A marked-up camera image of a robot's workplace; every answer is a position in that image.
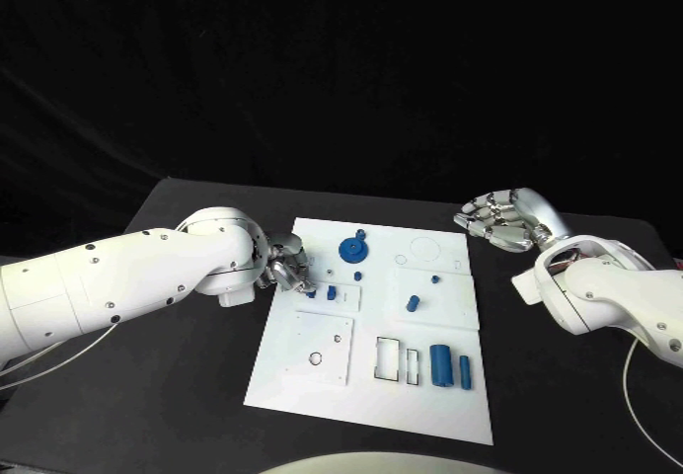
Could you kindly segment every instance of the table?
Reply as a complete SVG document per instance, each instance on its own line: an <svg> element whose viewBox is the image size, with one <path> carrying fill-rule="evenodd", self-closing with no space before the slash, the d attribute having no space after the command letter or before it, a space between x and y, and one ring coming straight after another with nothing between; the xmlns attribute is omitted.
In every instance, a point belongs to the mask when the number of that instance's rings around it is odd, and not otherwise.
<svg viewBox="0 0 683 474"><path fill-rule="evenodd" d="M127 232L175 228L201 208L240 207L266 229L312 217L460 232L457 204L163 180ZM623 240L674 268L640 220L565 215L578 233ZM511 278L535 252L470 239L495 446L246 407L274 289L223 308L194 294L127 322L58 372L28 383L0 414L0 463L61 472L260 472L310 456L382 450L450 457L511 472L676 472L632 422L622 372L632 337L573 336ZM38 372L97 338L86 335L37 363ZM630 395L661 444L683 458L683 371L636 350Z"/></svg>

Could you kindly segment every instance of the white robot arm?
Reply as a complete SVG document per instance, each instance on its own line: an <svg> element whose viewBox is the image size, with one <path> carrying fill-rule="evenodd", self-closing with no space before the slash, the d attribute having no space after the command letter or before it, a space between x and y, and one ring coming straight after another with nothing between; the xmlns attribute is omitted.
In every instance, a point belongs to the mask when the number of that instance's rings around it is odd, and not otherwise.
<svg viewBox="0 0 683 474"><path fill-rule="evenodd" d="M652 352L683 367L683 273L658 271L622 242L571 230L545 198L531 189L483 195L456 222L511 252L538 245L534 268L512 279L527 304L544 302L573 334L613 326Z"/></svg>
<svg viewBox="0 0 683 474"><path fill-rule="evenodd" d="M267 235L238 210L211 207L176 230L150 229L0 268L0 360L182 301L254 301L254 284L310 292L293 234Z"/></svg>

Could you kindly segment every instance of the robotic hand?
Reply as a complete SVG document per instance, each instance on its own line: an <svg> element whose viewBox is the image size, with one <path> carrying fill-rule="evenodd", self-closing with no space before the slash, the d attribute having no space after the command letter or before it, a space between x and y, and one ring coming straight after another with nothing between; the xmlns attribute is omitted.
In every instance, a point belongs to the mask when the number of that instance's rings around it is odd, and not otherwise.
<svg viewBox="0 0 683 474"><path fill-rule="evenodd" d="M254 283L312 292L302 240L267 234L230 207L0 268L0 360L182 301L192 290L223 306L254 301Z"/></svg>
<svg viewBox="0 0 683 474"><path fill-rule="evenodd" d="M622 242L573 236L544 196L498 191L463 206L456 222L509 252L541 250L534 268L512 278L527 304L544 302L573 334L613 326L683 367L683 273L658 271Z"/></svg>

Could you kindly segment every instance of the white board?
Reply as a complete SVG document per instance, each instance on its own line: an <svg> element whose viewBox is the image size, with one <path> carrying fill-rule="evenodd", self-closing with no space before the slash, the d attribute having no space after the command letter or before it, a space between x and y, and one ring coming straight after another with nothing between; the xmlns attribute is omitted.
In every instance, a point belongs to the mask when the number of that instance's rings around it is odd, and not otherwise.
<svg viewBox="0 0 683 474"><path fill-rule="evenodd" d="M361 228L368 235L369 256L361 264L354 265L339 257L339 244L357 235ZM361 286L361 311L336 310L328 305L325 312L316 309L319 314L313 315L354 319L348 380L346 385L338 385L315 381L310 377L295 380L286 375L290 362L284 353L287 348L293 349L290 336L286 336L292 334L289 326L292 318L305 314L297 311L302 304L310 302L302 303L306 295L279 291L246 404L493 444L480 335L476 329L463 329L479 327L479 321L473 320L473 314L478 314L475 294L467 293L467 285L463 284L463 281L472 280L460 278L462 284L456 283L456 276L470 275L466 235L303 218L296 220L293 232L302 237L306 254L313 261L312 280L326 284ZM433 313L430 322L408 322L406 319L413 316L403 314L407 299L400 296L400 288L407 285L410 277L398 275L410 275L410 272L401 274L398 269L426 271L427 276L430 273L454 276L444 278L439 284L426 284L421 289L426 295L421 309L426 311L424 316L427 310ZM361 281L355 281L355 272L364 274ZM439 302L440 291L447 301L443 303ZM437 307L447 308L449 314L440 313ZM375 377L378 337L400 340L398 382ZM430 346L436 344L446 344L452 348L456 386L450 388L431 384ZM417 386L410 385L406 380L407 349L418 350ZM463 390L460 387L460 356L470 358L473 390Z"/></svg>

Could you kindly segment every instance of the black curtain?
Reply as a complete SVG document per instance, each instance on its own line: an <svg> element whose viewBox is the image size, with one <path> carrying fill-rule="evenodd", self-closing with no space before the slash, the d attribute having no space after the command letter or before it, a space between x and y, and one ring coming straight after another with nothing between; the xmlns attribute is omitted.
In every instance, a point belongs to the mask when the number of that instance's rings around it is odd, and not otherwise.
<svg viewBox="0 0 683 474"><path fill-rule="evenodd" d="M0 253L122 232L165 176L450 202L529 186L681 251L668 14L515 7L2 2Z"/></svg>

